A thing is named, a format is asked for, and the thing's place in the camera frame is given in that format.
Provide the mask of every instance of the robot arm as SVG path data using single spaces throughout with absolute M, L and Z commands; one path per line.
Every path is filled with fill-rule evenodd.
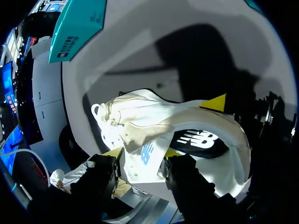
M 195 163 L 188 154 L 165 160 L 166 184 L 185 223 L 249 223 L 245 211 L 237 206 L 230 194 L 217 198 L 215 185 L 198 172 Z

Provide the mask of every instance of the blue screen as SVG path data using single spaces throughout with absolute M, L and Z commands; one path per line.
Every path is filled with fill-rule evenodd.
M 17 126 L 13 132 L 9 135 L 7 138 L 2 150 L 1 154 L 10 153 L 12 151 L 15 151 L 18 149 L 19 146 L 16 146 L 14 148 L 11 148 L 12 145 L 20 142 L 23 138 L 23 134 L 21 131 L 20 126 Z M 2 161 L 4 162 L 6 168 L 8 169 L 9 173 L 12 174 L 13 172 L 13 165 L 14 165 L 14 159 L 15 154 L 9 155 L 9 156 L 0 156 Z
M 16 107 L 14 105 L 15 97 L 14 97 L 13 81 L 12 81 L 12 69 L 13 69 L 12 62 L 9 62 L 2 67 L 2 80 L 3 80 L 5 100 L 9 105 L 12 113 L 17 114 Z
M 53 5 L 49 5 L 47 8 L 47 12 L 55 12 L 58 11 L 60 8 L 60 4 L 53 4 Z

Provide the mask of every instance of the beige fabric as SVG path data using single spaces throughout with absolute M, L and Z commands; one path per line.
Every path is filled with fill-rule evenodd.
M 119 179 L 116 190 L 114 191 L 112 197 L 123 197 L 130 189 L 130 184 L 127 184 L 122 179 Z

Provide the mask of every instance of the blue light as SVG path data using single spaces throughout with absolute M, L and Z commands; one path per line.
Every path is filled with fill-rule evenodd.
M 6 103 L 9 105 L 13 114 L 17 114 L 16 107 L 14 105 L 15 97 L 13 90 L 13 81 L 12 81 L 12 68 L 13 62 L 9 62 L 2 67 L 2 80 L 4 87 L 4 97 Z
M 16 187 L 17 187 L 17 183 L 14 184 L 13 188 L 11 189 L 11 192 L 13 192 Z
M 1 154 L 10 153 L 12 151 L 17 150 L 19 146 L 15 146 L 13 148 L 11 148 L 11 146 L 20 142 L 22 140 L 22 138 L 23 138 L 22 130 L 21 130 L 20 126 L 17 126 L 13 130 L 13 132 L 9 135 L 8 139 L 6 140 L 4 146 L 1 150 Z M 1 156 L 1 159 L 4 162 L 9 173 L 12 174 L 15 154 L 12 154 L 9 156 Z

